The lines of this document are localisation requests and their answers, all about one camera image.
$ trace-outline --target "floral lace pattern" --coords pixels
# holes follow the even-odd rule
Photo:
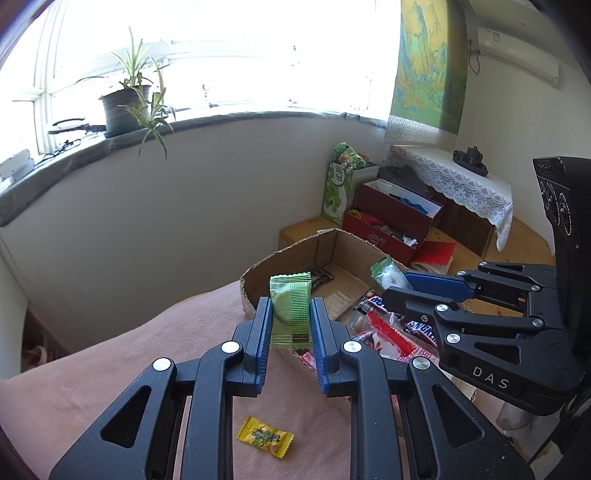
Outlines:
[[[511,186],[489,174],[481,177],[456,165],[452,155],[435,148],[390,147],[386,165],[412,167],[417,177],[439,193],[496,227],[496,248],[505,248],[513,220]]]

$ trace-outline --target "green snack packet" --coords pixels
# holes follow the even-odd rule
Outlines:
[[[354,170],[367,166],[367,162],[345,142],[341,142],[333,150],[336,161],[341,165],[350,165]]]
[[[390,255],[386,255],[378,263],[372,265],[369,270],[371,272],[371,277],[384,289],[388,287],[398,287],[405,288],[406,290],[414,290],[404,274],[392,261]]]
[[[275,275],[269,280],[273,305],[271,348],[311,348],[310,272]]]

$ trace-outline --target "mountain painting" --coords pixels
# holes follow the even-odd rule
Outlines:
[[[466,20],[457,0],[402,0],[391,115],[457,135],[466,93]]]

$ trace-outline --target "white air conditioner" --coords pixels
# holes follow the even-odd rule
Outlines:
[[[558,87],[558,60],[538,47],[490,28],[478,28],[480,53],[525,70]]]

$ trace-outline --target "green and white box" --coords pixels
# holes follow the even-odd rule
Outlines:
[[[338,225],[343,224],[343,216],[355,202],[357,186],[360,183],[375,180],[378,177],[378,166],[368,162],[368,166],[359,170],[347,171],[337,162],[329,163],[326,177],[322,215]]]

